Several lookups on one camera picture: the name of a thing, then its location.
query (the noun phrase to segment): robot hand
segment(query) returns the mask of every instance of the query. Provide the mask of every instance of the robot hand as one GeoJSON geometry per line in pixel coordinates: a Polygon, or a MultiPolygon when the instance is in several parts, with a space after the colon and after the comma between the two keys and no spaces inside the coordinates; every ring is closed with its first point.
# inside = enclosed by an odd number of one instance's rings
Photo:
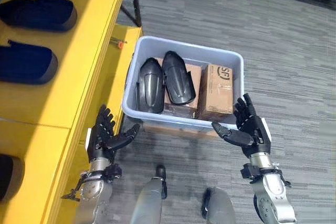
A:
{"type": "Polygon", "coordinates": [[[254,205],[260,219],[266,224],[296,223],[295,213],[286,196],[282,171],[270,160],[271,136],[264,119],[257,116],[248,94],[245,101],[238,98],[235,104],[238,131],[229,130],[217,122],[212,126],[225,141],[240,146],[250,163],[241,170],[243,178],[252,180],[254,205]]]}
{"type": "Polygon", "coordinates": [[[113,115],[106,105],[102,105],[97,115],[96,123],[90,132],[90,140],[87,147],[89,162],[97,157],[104,157],[113,163],[115,151],[130,144],[137,136],[140,126],[135,124],[126,132],[114,135],[112,121],[113,115]]]}
{"type": "Polygon", "coordinates": [[[229,130],[217,122],[213,122],[212,126],[225,141],[240,146],[246,157],[258,152],[270,154],[271,140],[266,121],[257,116],[247,93],[244,94],[244,98],[246,103],[242,98],[238,98],[235,104],[234,115],[239,131],[229,130]]]}

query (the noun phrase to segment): orange small object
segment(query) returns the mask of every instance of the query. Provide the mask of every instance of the orange small object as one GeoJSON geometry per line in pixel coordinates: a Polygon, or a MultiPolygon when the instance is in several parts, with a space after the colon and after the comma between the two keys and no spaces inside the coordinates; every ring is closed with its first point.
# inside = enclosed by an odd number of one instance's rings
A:
{"type": "Polygon", "coordinates": [[[119,41],[119,42],[118,42],[118,48],[119,48],[119,49],[122,49],[123,46],[124,46],[124,42],[119,41]]]}

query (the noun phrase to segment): black plastic part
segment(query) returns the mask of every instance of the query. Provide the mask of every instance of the black plastic part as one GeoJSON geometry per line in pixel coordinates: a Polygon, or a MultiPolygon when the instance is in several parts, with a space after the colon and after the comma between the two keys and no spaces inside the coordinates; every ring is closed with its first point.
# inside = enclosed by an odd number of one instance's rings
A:
{"type": "Polygon", "coordinates": [[[12,158],[7,155],[0,155],[0,201],[5,197],[11,183],[13,168],[12,158]]]}
{"type": "Polygon", "coordinates": [[[44,84],[57,71],[55,54],[46,47],[17,43],[0,46],[0,81],[25,84],[44,84]]]}
{"type": "Polygon", "coordinates": [[[187,72],[184,60],[175,52],[168,51],[162,62],[164,80],[173,104],[184,105],[196,97],[191,73],[187,72]]]}
{"type": "Polygon", "coordinates": [[[261,218],[260,216],[260,213],[259,213],[259,209],[258,209],[258,205],[257,205],[257,196],[254,194],[254,197],[253,197],[253,205],[254,205],[254,208],[256,209],[256,212],[257,212],[257,215],[259,216],[260,220],[264,223],[263,219],[261,218]]]}
{"type": "Polygon", "coordinates": [[[208,207],[209,207],[209,202],[211,199],[211,188],[207,188],[203,194],[203,201],[202,201],[202,207],[201,207],[201,213],[204,219],[206,219],[208,215],[208,207]]]}
{"type": "Polygon", "coordinates": [[[136,101],[139,111],[156,114],[163,111],[163,73],[157,60],[149,58],[141,66],[136,88],[136,101]]]}
{"type": "Polygon", "coordinates": [[[261,172],[258,166],[254,166],[250,163],[245,164],[244,168],[240,170],[243,178],[256,178],[261,176],[261,172]]]}
{"type": "Polygon", "coordinates": [[[77,11],[70,0],[11,0],[0,4],[0,19],[9,26],[67,31],[77,11]]]}

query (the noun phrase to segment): robotic arm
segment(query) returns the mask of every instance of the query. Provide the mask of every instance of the robotic arm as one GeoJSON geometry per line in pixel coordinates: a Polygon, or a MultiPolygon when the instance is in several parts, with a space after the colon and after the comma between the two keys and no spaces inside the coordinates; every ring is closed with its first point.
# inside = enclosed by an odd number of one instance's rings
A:
{"type": "Polygon", "coordinates": [[[95,125],[88,130],[87,152],[90,169],[80,175],[75,189],[62,196],[63,199],[79,201],[76,209],[76,224],[108,223],[109,199],[112,182],[120,178],[122,170],[114,163],[116,151],[125,147],[136,137],[140,126],[135,124],[125,133],[114,135],[113,115],[105,105],[101,106],[95,125]],[[76,192],[81,189],[80,199],[76,192]]]}
{"type": "Polygon", "coordinates": [[[290,187],[290,183],[284,180],[278,164],[270,159],[271,136],[266,121],[257,116],[247,93],[244,98],[246,102],[238,98],[235,104],[238,131],[229,130],[217,122],[213,122],[212,126],[221,138],[241,147],[250,159],[241,173],[243,178],[252,180],[254,205],[260,219],[265,224],[297,223],[294,209],[286,196],[286,187],[290,187]]]}

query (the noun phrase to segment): yellow shelf edge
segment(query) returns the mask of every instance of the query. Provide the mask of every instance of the yellow shelf edge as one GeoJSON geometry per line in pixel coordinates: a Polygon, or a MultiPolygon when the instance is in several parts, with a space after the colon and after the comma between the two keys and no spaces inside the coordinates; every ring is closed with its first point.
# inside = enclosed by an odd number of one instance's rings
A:
{"type": "MultiPolygon", "coordinates": [[[[119,29],[121,26],[119,25],[115,25],[114,28],[119,29]]],[[[141,28],[133,28],[133,27],[126,27],[126,29],[135,29],[136,32],[136,39],[140,36],[141,34],[141,28]]],[[[134,44],[129,44],[129,47],[135,47],[135,43],[134,44]]],[[[129,56],[129,63],[132,57],[132,53],[129,56]]],[[[46,213],[45,213],[45,217],[43,220],[43,223],[45,224],[52,224],[55,223],[56,219],[57,219],[57,214],[60,208],[60,196],[61,194],[64,192],[64,188],[67,182],[67,178],[68,178],[68,174],[69,174],[69,169],[71,167],[71,162],[72,160],[74,160],[74,154],[75,154],[75,150],[77,148],[77,145],[79,143],[79,138],[80,138],[80,133],[82,132],[82,128],[83,128],[83,124],[87,115],[87,111],[88,111],[88,106],[92,100],[92,96],[93,94],[91,93],[92,90],[94,90],[95,85],[97,84],[96,81],[98,79],[98,75],[99,73],[96,72],[95,73],[95,78],[93,78],[92,76],[92,82],[90,84],[88,84],[86,90],[86,97],[83,97],[81,100],[81,106],[80,108],[82,108],[80,111],[78,111],[77,115],[76,115],[76,120],[74,122],[74,125],[70,131],[70,135],[69,135],[69,139],[67,141],[66,147],[65,147],[65,151],[61,157],[61,161],[59,164],[59,169],[57,171],[56,174],[56,182],[52,188],[51,191],[51,195],[50,195],[50,200],[48,202],[48,206],[46,208],[46,213]]]]}
{"type": "MultiPolygon", "coordinates": [[[[110,94],[107,99],[107,107],[111,109],[114,113],[115,127],[114,131],[119,132],[122,123],[123,112],[121,109],[121,103],[125,88],[125,82],[127,78],[128,68],[132,60],[132,55],[134,53],[135,44],[137,40],[142,35],[142,29],[136,27],[124,27],[116,26],[116,30],[113,35],[120,39],[126,40],[128,43],[124,44],[123,50],[120,52],[118,66],[115,73],[109,73],[108,78],[113,78],[113,85],[110,89],[110,94]]],[[[107,54],[111,57],[118,53],[118,48],[110,45],[107,54]]]]}
{"type": "MultiPolygon", "coordinates": [[[[64,194],[70,192],[73,189],[79,179],[79,174],[84,170],[88,170],[89,162],[88,162],[88,154],[85,150],[84,144],[78,144],[75,151],[75,158],[71,163],[71,173],[69,174],[64,194]]],[[[59,213],[57,215],[56,223],[74,223],[76,214],[76,207],[78,206],[77,201],[73,200],[62,200],[60,204],[59,213]]]]}
{"type": "Polygon", "coordinates": [[[0,120],[0,132],[0,152],[25,164],[18,192],[0,205],[0,222],[40,223],[70,130],[0,120]]]}

